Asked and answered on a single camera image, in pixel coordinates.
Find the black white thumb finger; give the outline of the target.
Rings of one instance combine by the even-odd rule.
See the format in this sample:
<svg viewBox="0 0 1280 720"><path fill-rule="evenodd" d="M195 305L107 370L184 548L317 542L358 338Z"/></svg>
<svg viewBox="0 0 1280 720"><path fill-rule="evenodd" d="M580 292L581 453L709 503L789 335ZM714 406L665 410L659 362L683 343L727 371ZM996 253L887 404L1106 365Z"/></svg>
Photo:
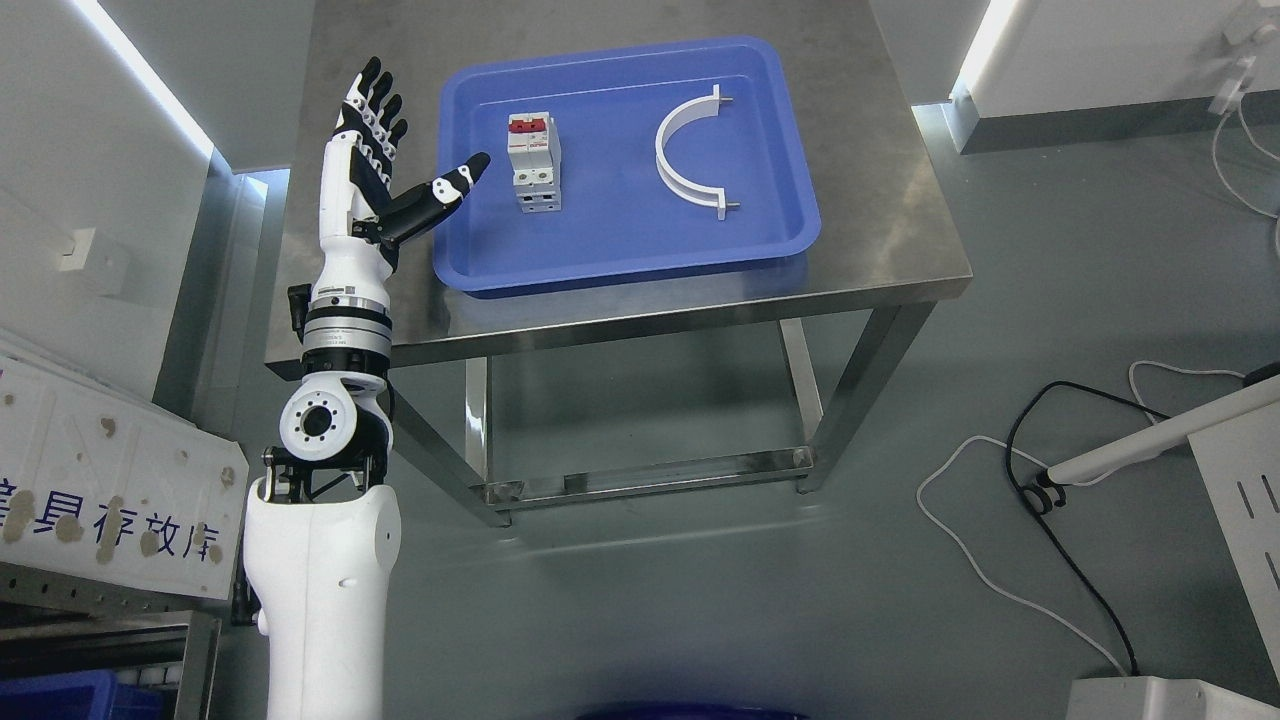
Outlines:
<svg viewBox="0 0 1280 720"><path fill-rule="evenodd" d="M431 231L448 219L489 168L488 152L475 152L466 163L399 196L372 205L370 219L355 220L352 234L384 249Z"/></svg>

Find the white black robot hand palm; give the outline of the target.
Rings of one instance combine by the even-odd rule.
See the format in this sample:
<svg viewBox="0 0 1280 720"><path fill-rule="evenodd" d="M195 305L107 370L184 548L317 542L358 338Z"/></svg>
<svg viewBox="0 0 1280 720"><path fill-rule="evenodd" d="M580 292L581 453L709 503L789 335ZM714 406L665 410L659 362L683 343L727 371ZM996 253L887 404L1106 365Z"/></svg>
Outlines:
<svg viewBox="0 0 1280 720"><path fill-rule="evenodd" d="M396 269L399 254L376 240L357 237L356 222L376 220L390 204L390 178L396 151L384 143L366 143L358 131L339 131L324 149L319 204L319 240L326 261L355 252L362 263Z"/></svg>

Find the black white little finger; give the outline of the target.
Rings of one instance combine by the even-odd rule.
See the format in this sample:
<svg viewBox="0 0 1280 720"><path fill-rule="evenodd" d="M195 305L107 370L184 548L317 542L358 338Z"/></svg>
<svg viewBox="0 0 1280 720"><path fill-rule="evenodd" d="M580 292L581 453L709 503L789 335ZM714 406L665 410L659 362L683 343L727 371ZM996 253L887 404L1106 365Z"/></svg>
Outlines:
<svg viewBox="0 0 1280 720"><path fill-rule="evenodd" d="M334 136L348 131L372 129L380 126L378 113L370 105L372 88L380 74L380 58L369 58L362 70L353 78L343 99L335 120Z"/></svg>

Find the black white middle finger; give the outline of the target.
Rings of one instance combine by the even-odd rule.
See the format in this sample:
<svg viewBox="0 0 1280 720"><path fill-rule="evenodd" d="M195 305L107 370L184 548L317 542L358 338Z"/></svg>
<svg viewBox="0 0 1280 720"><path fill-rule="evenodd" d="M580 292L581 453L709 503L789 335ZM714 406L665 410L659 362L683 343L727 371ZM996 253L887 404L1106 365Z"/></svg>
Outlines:
<svg viewBox="0 0 1280 720"><path fill-rule="evenodd" d="M402 105L403 100L398 94L370 94L364 101L367 143L378 152L384 167L390 167L396 159L398 140L393 135Z"/></svg>

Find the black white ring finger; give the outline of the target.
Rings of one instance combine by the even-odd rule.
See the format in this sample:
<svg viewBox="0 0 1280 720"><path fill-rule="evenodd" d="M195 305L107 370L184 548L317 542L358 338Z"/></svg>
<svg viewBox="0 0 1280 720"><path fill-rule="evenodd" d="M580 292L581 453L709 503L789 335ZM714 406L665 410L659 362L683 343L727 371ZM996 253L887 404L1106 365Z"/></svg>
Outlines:
<svg viewBox="0 0 1280 720"><path fill-rule="evenodd" d="M387 146L390 131L383 120L384 105L394 83L392 73L358 73L349 87L351 126Z"/></svg>

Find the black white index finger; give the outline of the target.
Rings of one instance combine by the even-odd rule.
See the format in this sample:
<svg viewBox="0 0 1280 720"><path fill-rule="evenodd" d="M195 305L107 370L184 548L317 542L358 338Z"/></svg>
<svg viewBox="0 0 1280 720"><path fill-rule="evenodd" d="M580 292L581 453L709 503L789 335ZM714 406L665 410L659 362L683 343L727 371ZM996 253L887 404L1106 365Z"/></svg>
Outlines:
<svg viewBox="0 0 1280 720"><path fill-rule="evenodd" d="M374 173L380 186L390 190L393 167L402 138L407 133L408 122L404 118L378 118L374 123Z"/></svg>

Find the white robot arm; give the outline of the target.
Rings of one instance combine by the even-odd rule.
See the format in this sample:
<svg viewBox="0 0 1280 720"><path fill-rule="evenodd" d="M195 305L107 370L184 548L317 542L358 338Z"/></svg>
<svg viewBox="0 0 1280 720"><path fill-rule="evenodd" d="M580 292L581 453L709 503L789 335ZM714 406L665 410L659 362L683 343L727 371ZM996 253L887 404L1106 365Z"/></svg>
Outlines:
<svg viewBox="0 0 1280 720"><path fill-rule="evenodd" d="M390 573L402 519L385 483L393 446L387 281L401 247L463 204L490 158L390 193L407 123L376 56L346 92L323 154L323 269L288 288L303 375L284 404L280 445L248 491L242 564L269 642L270 719L379 719Z"/></svg>

